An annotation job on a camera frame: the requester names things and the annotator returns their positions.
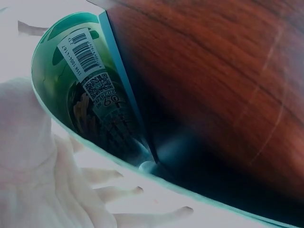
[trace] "qr code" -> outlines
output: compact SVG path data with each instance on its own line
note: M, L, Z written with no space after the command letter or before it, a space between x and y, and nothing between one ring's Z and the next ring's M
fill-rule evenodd
M102 73L90 78L84 84L84 88L87 91L88 95L94 100L100 94L114 89L114 86L108 73Z

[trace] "white label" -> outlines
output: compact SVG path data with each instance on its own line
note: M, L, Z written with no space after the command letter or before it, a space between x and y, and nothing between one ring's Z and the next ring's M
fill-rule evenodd
M105 69L88 28L72 32L57 47L79 82L89 74Z
M114 85L107 72L91 77L83 86L86 93L95 101L97 98L103 99L112 94L116 94Z

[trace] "barcode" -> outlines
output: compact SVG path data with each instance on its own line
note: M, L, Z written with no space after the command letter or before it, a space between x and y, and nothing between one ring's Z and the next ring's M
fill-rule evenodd
M81 33L75 37L72 38L72 41L73 41L73 44L77 44L79 43L80 41L83 41L86 39L86 35L85 33Z
M90 78L85 84L84 89L94 100L98 95L108 90L114 89L113 83L107 73L102 73Z
M87 72L94 67L100 66L98 60L96 60L95 55L93 54L91 48L89 47L88 41L73 48L72 51L74 52L84 72Z

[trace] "fingernail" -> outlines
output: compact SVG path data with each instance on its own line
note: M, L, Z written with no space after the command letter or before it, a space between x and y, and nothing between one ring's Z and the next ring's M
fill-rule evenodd
M134 189L134 192L135 193L143 193L143 189L141 188L141 187L136 187L135 189Z
M183 207L183 208L179 209L177 212L180 216L188 216L193 213L193 209L190 207Z

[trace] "wood grain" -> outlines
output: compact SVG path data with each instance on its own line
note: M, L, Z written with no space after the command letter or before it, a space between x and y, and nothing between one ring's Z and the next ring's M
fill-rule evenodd
M167 109L227 162L304 200L304 1L90 1Z

